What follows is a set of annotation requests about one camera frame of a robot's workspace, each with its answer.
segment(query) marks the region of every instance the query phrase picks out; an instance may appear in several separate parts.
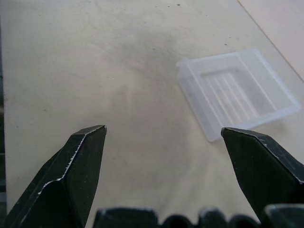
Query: black metal part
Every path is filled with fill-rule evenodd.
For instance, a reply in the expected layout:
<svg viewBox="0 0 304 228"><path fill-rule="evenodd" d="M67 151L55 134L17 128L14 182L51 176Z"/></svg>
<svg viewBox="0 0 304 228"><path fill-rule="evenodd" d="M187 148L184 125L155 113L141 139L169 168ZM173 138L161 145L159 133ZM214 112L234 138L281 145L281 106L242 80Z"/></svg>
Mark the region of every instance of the black metal part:
<svg viewBox="0 0 304 228"><path fill-rule="evenodd" d="M158 228L156 213L150 209L113 208L97 211L93 228Z"/></svg>
<svg viewBox="0 0 304 228"><path fill-rule="evenodd" d="M223 128L238 183L256 215L268 204L304 203L304 166L268 135Z"/></svg>
<svg viewBox="0 0 304 228"><path fill-rule="evenodd" d="M5 228L84 228L95 196L106 127L73 134L6 217Z"/></svg>
<svg viewBox="0 0 304 228"><path fill-rule="evenodd" d="M163 223L161 228L193 228L189 219L183 215L171 215Z"/></svg>
<svg viewBox="0 0 304 228"><path fill-rule="evenodd" d="M98 184L105 135L104 125L71 135L42 166L4 227L84 228ZM153 210L113 208L99 210L93 228L303 228L304 205L287 203L304 201L304 166L267 135L223 128L222 136L239 185L261 224L246 215L235 215L227 223L219 210L209 207L200 211L197 225L182 215L172 215L159 225Z"/></svg>
<svg viewBox="0 0 304 228"><path fill-rule="evenodd" d="M198 228L227 228L225 215L214 207L207 207L199 212Z"/></svg>
<svg viewBox="0 0 304 228"><path fill-rule="evenodd" d="M229 228L258 228L257 222L247 215L235 215L229 221Z"/></svg>
<svg viewBox="0 0 304 228"><path fill-rule="evenodd" d="M303 228L303 204L276 204L265 208L261 228Z"/></svg>

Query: white tabletop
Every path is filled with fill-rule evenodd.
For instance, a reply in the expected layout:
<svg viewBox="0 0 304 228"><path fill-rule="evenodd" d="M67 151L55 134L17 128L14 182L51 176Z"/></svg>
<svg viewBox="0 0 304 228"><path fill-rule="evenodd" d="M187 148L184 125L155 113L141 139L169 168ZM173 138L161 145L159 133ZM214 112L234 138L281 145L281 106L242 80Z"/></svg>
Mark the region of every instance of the white tabletop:
<svg viewBox="0 0 304 228"><path fill-rule="evenodd" d="M236 0L2 0L8 209L70 134L106 124L100 207L193 222L206 205L254 215L222 140L206 140L176 62L258 48L295 97L304 85ZM304 162L304 111L255 130Z"/></svg>

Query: transparent plastic tray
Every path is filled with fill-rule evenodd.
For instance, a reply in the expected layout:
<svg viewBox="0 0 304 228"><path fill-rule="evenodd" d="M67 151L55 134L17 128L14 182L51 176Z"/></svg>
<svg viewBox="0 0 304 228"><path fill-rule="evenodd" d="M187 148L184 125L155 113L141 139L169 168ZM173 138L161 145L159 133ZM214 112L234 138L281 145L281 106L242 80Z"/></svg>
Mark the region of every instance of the transparent plastic tray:
<svg viewBox="0 0 304 228"><path fill-rule="evenodd" d="M257 49L177 63L178 80L209 141L222 127L250 129L300 110Z"/></svg>

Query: clear plastic container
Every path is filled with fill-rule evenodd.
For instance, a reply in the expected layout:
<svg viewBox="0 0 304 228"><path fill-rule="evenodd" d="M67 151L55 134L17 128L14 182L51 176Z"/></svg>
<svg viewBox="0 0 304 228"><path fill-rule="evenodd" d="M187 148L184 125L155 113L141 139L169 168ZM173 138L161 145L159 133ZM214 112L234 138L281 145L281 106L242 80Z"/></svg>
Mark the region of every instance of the clear plastic container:
<svg viewBox="0 0 304 228"><path fill-rule="evenodd" d="M222 127L250 129L300 110L257 49L177 63L178 80L207 139Z"/></svg>

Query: table surface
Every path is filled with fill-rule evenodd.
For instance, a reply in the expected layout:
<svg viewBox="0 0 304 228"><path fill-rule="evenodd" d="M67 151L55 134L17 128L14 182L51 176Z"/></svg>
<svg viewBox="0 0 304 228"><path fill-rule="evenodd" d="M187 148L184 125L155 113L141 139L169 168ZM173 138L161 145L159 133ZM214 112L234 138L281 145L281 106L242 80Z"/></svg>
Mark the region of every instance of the table surface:
<svg viewBox="0 0 304 228"><path fill-rule="evenodd" d="M206 140L176 62L258 48L295 97L304 85L236 0L2 0L8 209L79 129L106 124L100 207L154 208L160 221L206 205L254 213L222 140ZM304 162L304 111L265 124Z"/></svg>

